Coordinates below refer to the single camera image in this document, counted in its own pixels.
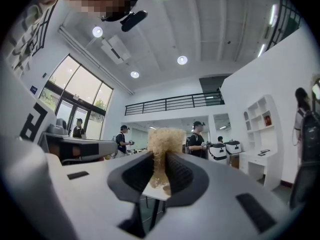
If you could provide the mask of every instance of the black t-shirt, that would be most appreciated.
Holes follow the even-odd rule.
[[[85,134],[85,130],[83,128],[74,127],[72,137],[74,138],[82,138],[81,135]]]
[[[118,133],[118,135],[115,138],[115,141],[118,144],[118,150],[120,150],[122,153],[126,153],[127,152],[126,146],[120,145],[120,142],[124,142],[124,143],[126,142],[125,135],[122,132]]]
[[[202,142],[205,142],[204,138],[197,134],[197,133],[193,133],[190,137],[189,140],[189,147],[190,146],[201,146]],[[196,157],[201,157],[203,150],[191,150],[191,155],[196,156]]]

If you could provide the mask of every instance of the air conditioner unit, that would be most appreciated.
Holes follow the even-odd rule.
[[[131,58],[129,51],[127,50],[124,43],[120,40],[120,38],[115,35],[108,41],[102,40],[101,49],[110,57],[111,60],[114,61],[115,64],[119,65]]]

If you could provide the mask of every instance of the long dark hair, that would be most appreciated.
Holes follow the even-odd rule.
[[[308,97],[307,92],[303,88],[298,88],[295,91],[296,101],[298,102],[298,108],[303,109],[304,111],[310,110],[310,105],[308,102],[305,101],[305,98]]]

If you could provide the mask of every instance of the fluorescent light strip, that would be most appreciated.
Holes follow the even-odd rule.
[[[272,5],[272,9],[271,9],[271,17],[270,17],[270,21],[269,24],[272,25],[272,23],[274,22],[275,19],[275,13],[276,13],[276,5]]]
[[[260,55],[263,53],[263,51],[264,51],[264,49],[265,49],[265,44],[263,44],[262,46],[261,46],[261,50],[260,50],[260,52],[259,52],[259,54],[258,54],[258,58],[260,57]]]

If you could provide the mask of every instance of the ceiling light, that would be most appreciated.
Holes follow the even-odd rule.
[[[261,46],[261,50],[260,50],[260,52],[259,52],[259,54],[258,54],[258,58],[260,57],[260,55],[263,53],[263,51],[264,51],[264,49],[265,49],[265,44],[263,44],[262,46]]]
[[[133,78],[138,78],[139,77],[139,73],[136,71],[132,71],[130,74]]]
[[[184,64],[186,64],[188,62],[188,58],[186,57],[186,56],[180,56],[179,58],[178,58],[178,63],[180,64],[180,65],[184,65]]]
[[[103,34],[102,28],[99,27],[99,26],[94,27],[93,30],[92,30],[92,34],[96,38],[101,37],[102,34]]]
[[[277,5],[276,4],[272,5],[269,25],[273,25],[273,23],[275,21],[276,9],[277,9]]]

